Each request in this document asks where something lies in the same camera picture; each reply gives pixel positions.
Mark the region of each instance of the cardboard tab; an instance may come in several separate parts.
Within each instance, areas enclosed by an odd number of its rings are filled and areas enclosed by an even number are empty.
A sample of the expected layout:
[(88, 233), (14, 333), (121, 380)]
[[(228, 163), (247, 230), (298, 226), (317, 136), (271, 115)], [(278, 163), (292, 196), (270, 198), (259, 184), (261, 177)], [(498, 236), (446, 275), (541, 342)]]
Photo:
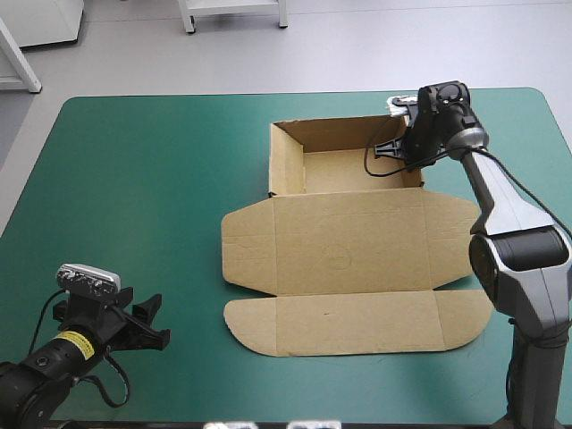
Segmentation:
[(224, 319), (257, 353), (327, 356), (454, 349), (478, 336), (491, 311), (482, 290), (429, 290), (243, 299), (226, 305)]
[(267, 199), (224, 217), (224, 279), (278, 296), (432, 290), (471, 273), (477, 213), (420, 188)]

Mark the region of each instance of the cabinet leg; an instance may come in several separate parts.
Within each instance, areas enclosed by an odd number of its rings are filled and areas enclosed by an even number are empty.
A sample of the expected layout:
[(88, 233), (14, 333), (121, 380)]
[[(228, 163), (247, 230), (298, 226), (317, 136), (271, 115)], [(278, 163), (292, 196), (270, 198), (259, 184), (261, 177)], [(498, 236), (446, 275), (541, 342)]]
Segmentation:
[(288, 27), (288, 0), (278, 0), (278, 13), (280, 14), (280, 28)]

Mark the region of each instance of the robotic arm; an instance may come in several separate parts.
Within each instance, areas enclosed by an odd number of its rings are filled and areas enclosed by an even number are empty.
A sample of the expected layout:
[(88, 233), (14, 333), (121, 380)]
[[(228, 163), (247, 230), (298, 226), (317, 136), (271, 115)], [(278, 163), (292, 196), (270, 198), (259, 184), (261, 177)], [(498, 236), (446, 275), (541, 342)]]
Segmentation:
[[(79, 382), (95, 384), (107, 405), (118, 408), (129, 400), (130, 386), (111, 352), (163, 350), (169, 344), (169, 330), (155, 331), (150, 326), (161, 306), (161, 295), (133, 306), (132, 314), (128, 314), (124, 308), (133, 300), (133, 289), (122, 289), (117, 274), (65, 264), (56, 279), (59, 293), (69, 294), (66, 301), (54, 306), (54, 319), (61, 322), (60, 333), (36, 351), (32, 343), (20, 364), (0, 364), (0, 428), (45, 427)], [(125, 383), (122, 403), (109, 398), (96, 376), (86, 375), (102, 360), (109, 362)]]
[(494, 307), (514, 324), (508, 410), (495, 426), (561, 427), (556, 408), (570, 326), (569, 237), (553, 215), (520, 197), (506, 169), (486, 151), (489, 137), (466, 85), (441, 83), (419, 89), (416, 102), (392, 101), (410, 116), (403, 138), (392, 142), (394, 154), (412, 166), (441, 156), (460, 161), (481, 208), (469, 258)]

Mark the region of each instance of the yellow label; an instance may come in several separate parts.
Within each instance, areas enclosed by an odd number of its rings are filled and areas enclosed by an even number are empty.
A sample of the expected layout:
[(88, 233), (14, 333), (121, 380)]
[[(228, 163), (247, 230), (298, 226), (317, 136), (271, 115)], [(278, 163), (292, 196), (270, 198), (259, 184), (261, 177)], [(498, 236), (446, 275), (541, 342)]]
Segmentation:
[(80, 350), (81, 354), (86, 360), (96, 354), (96, 351), (94, 350), (89, 340), (79, 332), (63, 331), (58, 333), (55, 337), (61, 340), (69, 341)]

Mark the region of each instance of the cardboard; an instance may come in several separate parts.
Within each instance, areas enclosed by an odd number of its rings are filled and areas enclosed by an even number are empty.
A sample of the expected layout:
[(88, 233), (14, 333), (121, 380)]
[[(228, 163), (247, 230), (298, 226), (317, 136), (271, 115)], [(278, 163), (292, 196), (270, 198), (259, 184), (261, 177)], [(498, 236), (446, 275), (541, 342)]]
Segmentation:
[(432, 290), (471, 273), (476, 214), (420, 188), (274, 197), (224, 217), (223, 276), (278, 296)]
[[(482, 290), (433, 291), (471, 274), (469, 201), (422, 188), (419, 170), (375, 178), (364, 149), (399, 137), (402, 118), (270, 126), (270, 199), (224, 217), (223, 276), (277, 298), (232, 301), (225, 321), (270, 356), (453, 349), (492, 306)], [(368, 157), (388, 172), (401, 161)]]
[(348, 355), (455, 349), (491, 309), (480, 290), (355, 293), (231, 301), (224, 320), (263, 355)]

